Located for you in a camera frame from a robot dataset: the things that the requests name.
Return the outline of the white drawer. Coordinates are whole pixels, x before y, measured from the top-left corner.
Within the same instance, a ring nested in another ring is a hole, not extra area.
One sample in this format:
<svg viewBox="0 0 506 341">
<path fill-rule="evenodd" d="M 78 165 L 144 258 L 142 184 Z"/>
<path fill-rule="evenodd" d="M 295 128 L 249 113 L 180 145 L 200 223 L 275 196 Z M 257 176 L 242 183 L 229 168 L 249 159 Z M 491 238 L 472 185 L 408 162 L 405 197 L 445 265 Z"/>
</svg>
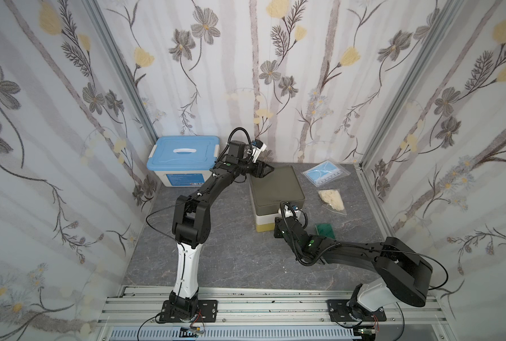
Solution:
<svg viewBox="0 0 506 341">
<path fill-rule="evenodd" d="M 267 215 L 254 214 L 256 225 L 273 224 L 276 217 L 281 217 L 281 210 L 280 209 L 278 209 L 275 213 L 270 213 Z"/>
</svg>

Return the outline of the olive green drawer cabinet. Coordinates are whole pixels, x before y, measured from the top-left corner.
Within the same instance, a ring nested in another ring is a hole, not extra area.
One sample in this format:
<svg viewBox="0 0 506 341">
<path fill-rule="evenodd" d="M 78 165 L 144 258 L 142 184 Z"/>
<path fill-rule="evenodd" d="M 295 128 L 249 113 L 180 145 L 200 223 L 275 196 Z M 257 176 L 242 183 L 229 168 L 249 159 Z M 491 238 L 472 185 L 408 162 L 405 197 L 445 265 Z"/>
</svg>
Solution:
<svg viewBox="0 0 506 341">
<path fill-rule="evenodd" d="M 297 174 L 292 166 L 280 166 L 264 178 L 250 179 L 250 197 L 257 215 L 275 213 L 281 202 L 290 202 L 300 210 L 306 201 Z M 274 230 L 275 224 L 256 225 L 257 232 Z"/>
</svg>

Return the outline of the green scouring sponge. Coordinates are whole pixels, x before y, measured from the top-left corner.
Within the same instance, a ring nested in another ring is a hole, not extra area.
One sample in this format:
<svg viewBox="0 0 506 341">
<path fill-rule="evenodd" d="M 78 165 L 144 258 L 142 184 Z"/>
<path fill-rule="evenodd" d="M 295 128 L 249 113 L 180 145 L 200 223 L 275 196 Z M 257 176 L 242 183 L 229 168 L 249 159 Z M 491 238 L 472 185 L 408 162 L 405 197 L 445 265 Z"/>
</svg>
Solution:
<svg viewBox="0 0 506 341">
<path fill-rule="evenodd" d="M 321 223 L 315 225 L 316 234 L 321 237 L 326 237 L 331 240 L 335 240 L 335 233 L 333 227 L 329 223 Z"/>
</svg>

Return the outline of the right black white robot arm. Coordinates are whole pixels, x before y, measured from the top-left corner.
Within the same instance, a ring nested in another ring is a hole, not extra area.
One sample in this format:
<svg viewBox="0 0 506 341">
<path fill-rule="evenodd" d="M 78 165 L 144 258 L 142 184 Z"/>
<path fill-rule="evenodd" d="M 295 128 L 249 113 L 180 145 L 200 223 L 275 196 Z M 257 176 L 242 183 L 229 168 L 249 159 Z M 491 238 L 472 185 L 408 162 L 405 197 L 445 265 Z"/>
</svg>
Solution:
<svg viewBox="0 0 506 341">
<path fill-rule="evenodd" d="M 308 234 L 294 217 L 275 219 L 274 237 L 285 240 L 296 260 L 305 267 L 322 261 L 375 272 L 379 278 L 359 284 L 348 301 L 355 319 L 385 305 L 426 305 L 433 267 L 396 237 L 383 242 L 355 243 Z"/>
</svg>

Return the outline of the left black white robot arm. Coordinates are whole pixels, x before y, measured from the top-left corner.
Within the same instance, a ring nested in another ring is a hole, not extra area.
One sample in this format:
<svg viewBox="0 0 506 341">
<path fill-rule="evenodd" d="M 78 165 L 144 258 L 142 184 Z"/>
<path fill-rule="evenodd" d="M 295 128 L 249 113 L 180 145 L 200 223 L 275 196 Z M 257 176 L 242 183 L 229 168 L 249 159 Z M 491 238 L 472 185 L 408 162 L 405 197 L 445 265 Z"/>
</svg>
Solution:
<svg viewBox="0 0 506 341">
<path fill-rule="evenodd" d="M 192 319 L 198 309 L 200 251 L 210 234 L 212 204 L 238 177 L 263 178 L 274 170 L 258 160 L 266 149 L 267 145 L 258 139 L 247 144 L 229 141 L 200 189 L 176 200 L 172 233 L 179 258 L 169 305 L 170 311 L 179 318 Z"/>
</svg>

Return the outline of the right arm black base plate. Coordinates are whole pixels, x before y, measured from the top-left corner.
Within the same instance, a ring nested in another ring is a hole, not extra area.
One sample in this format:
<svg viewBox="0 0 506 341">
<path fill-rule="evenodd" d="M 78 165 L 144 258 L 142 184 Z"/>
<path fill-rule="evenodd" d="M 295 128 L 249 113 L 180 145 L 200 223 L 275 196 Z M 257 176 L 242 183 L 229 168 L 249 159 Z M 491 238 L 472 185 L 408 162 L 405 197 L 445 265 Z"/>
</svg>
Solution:
<svg viewBox="0 0 506 341">
<path fill-rule="evenodd" d="M 386 314 L 382 308 L 368 311 L 358 303 L 349 303 L 347 299 L 330 299 L 326 301 L 332 322 L 339 323 L 373 323 L 385 322 Z"/>
</svg>

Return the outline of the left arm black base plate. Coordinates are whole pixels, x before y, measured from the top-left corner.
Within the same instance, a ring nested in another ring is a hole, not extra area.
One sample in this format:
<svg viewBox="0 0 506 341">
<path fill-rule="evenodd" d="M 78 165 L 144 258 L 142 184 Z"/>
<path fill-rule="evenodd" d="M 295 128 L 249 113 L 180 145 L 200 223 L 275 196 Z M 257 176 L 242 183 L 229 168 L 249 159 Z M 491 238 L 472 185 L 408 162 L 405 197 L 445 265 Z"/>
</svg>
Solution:
<svg viewBox="0 0 506 341">
<path fill-rule="evenodd" d="M 156 317 L 158 323 L 192 323 L 204 322 L 214 323 L 216 322 L 218 314 L 218 301 L 217 300 L 200 300 L 196 308 L 192 309 L 192 312 L 180 312 L 177 308 L 170 303 L 165 301 L 163 303 L 160 314 Z"/>
</svg>

